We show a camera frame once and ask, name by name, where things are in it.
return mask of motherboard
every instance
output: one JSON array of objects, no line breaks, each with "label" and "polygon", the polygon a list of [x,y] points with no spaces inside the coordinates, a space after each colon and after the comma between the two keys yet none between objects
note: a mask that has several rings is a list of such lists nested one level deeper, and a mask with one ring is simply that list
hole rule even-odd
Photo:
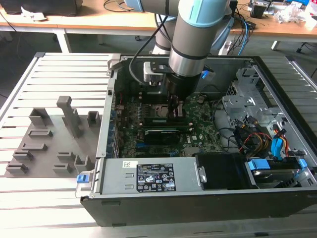
[{"label": "motherboard", "polygon": [[212,107],[199,95],[187,99],[185,115],[169,121],[166,97],[130,97],[119,107],[120,158],[191,157],[222,151]]}]

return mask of warning label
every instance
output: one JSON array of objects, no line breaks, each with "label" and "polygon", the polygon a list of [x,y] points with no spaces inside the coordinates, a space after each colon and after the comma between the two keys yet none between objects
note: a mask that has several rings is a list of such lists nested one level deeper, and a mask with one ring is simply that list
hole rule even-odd
[{"label": "warning label", "polygon": [[137,165],[137,191],[176,191],[173,164]]}]

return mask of floor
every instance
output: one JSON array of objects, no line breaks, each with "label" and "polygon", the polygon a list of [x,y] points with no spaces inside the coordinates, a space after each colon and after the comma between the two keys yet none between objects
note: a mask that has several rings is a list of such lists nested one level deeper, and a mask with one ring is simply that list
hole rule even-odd
[{"label": "floor", "polygon": [[[13,32],[13,41],[0,40],[0,94],[8,96],[24,73],[35,52],[60,52],[59,44],[50,33]],[[104,36],[104,44],[97,43],[96,35],[69,34],[69,41],[74,53],[123,53],[134,54],[144,44],[144,39],[135,41],[134,36]],[[302,53],[296,53],[301,43],[282,42],[277,51],[270,49],[273,42],[250,39],[242,55],[245,56],[293,56],[299,65],[310,75],[317,67],[317,48],[303,47]],[[154,41],[144,49],[148,53]],[[0,95],[0,107],[6,98]]]}]

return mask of black computer case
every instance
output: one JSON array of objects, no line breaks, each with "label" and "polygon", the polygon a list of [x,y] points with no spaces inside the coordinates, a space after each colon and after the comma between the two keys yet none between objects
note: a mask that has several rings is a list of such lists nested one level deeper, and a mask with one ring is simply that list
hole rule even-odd
[{"label": "black computer case", "polygon": [[21,7],[30,12],[49,15],[76,16],[82,0],[0,0],[7,14],[21,13]]}]

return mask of blue latch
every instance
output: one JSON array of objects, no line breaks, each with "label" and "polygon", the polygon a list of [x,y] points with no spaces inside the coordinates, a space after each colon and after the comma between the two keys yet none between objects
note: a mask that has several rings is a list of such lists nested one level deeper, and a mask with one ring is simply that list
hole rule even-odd
[{"label": "blue latch", "polygon": [[202,72],[202,79],[205,79],[205,78],[208,76],[208,74],[209,74],[209,71],[208,71],[208,70],[203,71],[203,72]]},{"label": "blue latch", "polygon": [[89,183],[89,175],[78,175],[77,183]]},{"label": "blue latch", "polygon": [[283,148],[283,140],[281,138],[274,138],[271,145],[272,155],[277,158],[277,160],[282,160],[281,151]]},{"label": "blue latch", "polygon": [[302,169],[307,167],[306,160],[304,159],[299,159],[298,163],[302,167]]},{"label": "blue latch", "polygon": [[266,159],[253,159],[248,164],[251,170],[269,170],[271,168]]}]

